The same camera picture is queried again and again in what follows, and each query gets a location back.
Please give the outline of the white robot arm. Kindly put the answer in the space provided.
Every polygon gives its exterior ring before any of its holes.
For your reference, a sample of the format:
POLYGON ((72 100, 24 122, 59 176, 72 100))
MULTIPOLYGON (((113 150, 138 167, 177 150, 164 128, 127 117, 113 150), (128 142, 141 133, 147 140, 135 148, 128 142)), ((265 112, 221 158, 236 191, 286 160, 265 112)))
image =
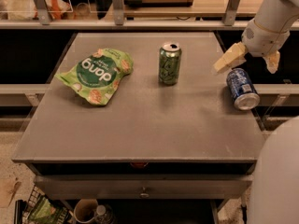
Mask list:
MULTIPOLYGON (((298 19, 299 0, 263 0, 241 40, 214 63, 220 74, 233 72, 246 55, 261 57, 278 70, 279 50, 298 19)), ((299 118, 285 120, 267 137, 253 173, 247 224, 299 224, 299 118)))

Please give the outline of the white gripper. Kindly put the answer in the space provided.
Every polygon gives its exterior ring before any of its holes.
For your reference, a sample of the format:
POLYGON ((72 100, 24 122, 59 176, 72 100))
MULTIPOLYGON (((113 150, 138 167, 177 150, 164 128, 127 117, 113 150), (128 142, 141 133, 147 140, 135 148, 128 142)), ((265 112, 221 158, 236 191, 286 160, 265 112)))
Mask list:
POLYGON ((213 69, 217 74, 237 67, 246 61, 245 55, 249 53, 253 57, 263 57, 266 68, 271 74, 278 70, 280 53, 278 50, 284 45, 290 32, 270 32, 261 28, 250 20, 244 30, 242 42, 234 43, 222 56, 213 64, 213 69))

